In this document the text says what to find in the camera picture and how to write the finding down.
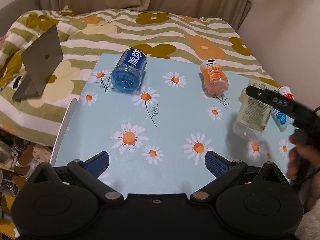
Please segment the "person's right hand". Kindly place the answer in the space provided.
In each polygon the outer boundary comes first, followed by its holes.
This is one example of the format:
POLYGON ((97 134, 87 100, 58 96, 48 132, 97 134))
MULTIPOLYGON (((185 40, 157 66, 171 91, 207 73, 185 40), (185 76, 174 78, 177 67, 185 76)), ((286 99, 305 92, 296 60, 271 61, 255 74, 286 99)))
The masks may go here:
POLYGON ((297 141, 295 134, 289 137, 294 148, 289 151, 287 177, 294 180, 298 177, 298 170, 303 159, 307 160, 315 169, 319 168, 319 152, 310 145, 302 145, 297 141))

